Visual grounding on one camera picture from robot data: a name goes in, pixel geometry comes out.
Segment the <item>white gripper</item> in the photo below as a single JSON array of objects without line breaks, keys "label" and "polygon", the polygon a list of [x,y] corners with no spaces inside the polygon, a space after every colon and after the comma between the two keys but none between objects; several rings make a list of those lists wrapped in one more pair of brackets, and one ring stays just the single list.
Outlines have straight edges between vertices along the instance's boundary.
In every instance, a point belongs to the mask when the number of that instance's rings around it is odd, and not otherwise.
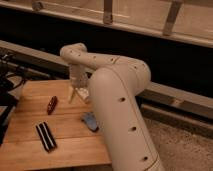
[{"label": "white gripper", "polygon": [[71,64],[69,66],[69,77],[71,85],[74,88],[69,87],[68,102],[72,103],[73,98],[77,92],[77,88],[80,88],[78,90],[79,95],[82,98],[86,98],[87,90],[84,89],[83,87],[86,87],[88,85],[88,77],[85,68],[82,65]]}]

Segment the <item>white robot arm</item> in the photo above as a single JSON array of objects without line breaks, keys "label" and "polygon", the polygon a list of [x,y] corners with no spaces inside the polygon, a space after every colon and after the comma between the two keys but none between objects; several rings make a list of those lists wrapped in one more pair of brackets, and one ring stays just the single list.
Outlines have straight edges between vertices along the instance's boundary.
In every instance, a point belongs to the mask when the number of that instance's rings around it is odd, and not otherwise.
[{"label": "white robot arm", "polygon": [[148,65],[138,59],[90,53],[82,43],[61,48],[60,57],[94,73],[87,82],[93,113],[114,171],[165,171],[135,96],[151,81]]}]

